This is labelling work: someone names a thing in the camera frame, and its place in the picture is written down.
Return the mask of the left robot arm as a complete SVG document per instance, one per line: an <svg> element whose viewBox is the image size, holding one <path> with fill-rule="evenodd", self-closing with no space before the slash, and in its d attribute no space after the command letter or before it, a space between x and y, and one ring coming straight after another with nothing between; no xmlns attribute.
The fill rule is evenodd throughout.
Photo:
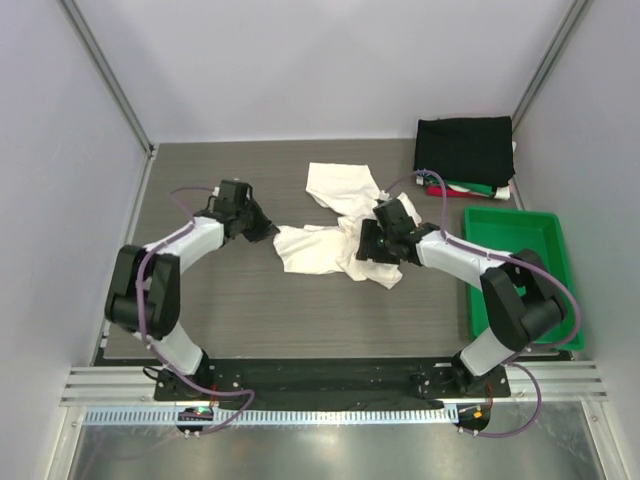
<svg viewBox="0 0 640 480"><path fill-rule="evenodd" d="M104 306L106 319L138 338L193 399L211 391L213 375L205 351L180 322L182 275L238 236L256 243L279 232L250 184L223 180L207 192L203 209L182 208L183 227L155 242L120 248Z"/></svg>

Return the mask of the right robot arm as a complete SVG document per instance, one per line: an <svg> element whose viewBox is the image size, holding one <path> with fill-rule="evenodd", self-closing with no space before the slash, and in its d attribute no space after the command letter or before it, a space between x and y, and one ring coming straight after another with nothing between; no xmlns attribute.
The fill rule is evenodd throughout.
<svg viewBox="0 0 640 480"><path fill-rule="evenodd" d="M497 367L568 316L568 290L534 251L485 249L442 226L418 225L397 198L380 201L362 221L356 259L437 269L481 292L488 327L451 359L451 383L462 395L477 393Z"/></svg>

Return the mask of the white t-shirt red print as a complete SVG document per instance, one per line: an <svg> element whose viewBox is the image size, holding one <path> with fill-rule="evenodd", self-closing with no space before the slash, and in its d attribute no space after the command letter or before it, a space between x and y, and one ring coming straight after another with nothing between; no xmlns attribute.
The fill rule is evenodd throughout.
<svg viewBox="0 0 640 480"><path fill-rule="evenodd" d="M311 163L306 192L338 215L334 226L281 226L273 240L286 273L344 273L353 281L370 280L387 289L403 278L397 265L356 258L362 223L372 219L381 193L366 165Z"/></svg>

